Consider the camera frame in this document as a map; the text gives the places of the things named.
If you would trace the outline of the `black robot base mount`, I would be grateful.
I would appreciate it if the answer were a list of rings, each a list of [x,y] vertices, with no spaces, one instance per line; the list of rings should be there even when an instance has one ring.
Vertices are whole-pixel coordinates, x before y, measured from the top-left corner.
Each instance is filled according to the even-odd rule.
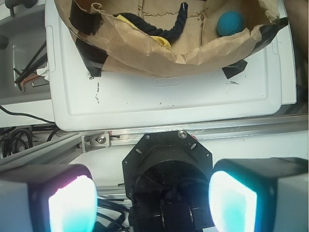
[[[209,207],[212,154],[185,130],[149,133],[123,159],[128,221],[135,232],[201,232]]]

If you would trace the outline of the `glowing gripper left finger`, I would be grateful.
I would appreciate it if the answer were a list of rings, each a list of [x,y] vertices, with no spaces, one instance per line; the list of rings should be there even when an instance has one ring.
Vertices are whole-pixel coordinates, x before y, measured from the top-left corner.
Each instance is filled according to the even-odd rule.
[[[82,164],[1,165],[2,232],[91,232],[98,194]]]

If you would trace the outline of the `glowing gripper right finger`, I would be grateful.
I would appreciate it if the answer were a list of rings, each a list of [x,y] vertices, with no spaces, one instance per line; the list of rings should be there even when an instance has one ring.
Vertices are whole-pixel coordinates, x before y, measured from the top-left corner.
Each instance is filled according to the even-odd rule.
[[[219,232],[307,232],[309,161],[302,158],[221,159],[209,183]]]

